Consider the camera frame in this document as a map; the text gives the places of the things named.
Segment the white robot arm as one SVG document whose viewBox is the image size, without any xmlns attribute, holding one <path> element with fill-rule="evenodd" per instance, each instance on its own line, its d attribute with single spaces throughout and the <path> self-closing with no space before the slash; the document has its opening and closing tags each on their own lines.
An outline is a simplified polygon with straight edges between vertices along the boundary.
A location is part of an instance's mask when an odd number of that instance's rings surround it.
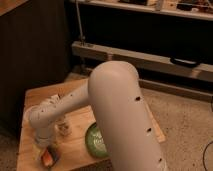
<svg viewBox="0 0 213 171">
<path fill-rule="evenodd" d="M 89 105 L 115 171 L 169 171 L 146 109 L 136 68 L 125 61 L 97 66 L 88 80 L 57 102 L 29 114 L 35 140 L 53 140 L 56 120 Z"/>
</svg>

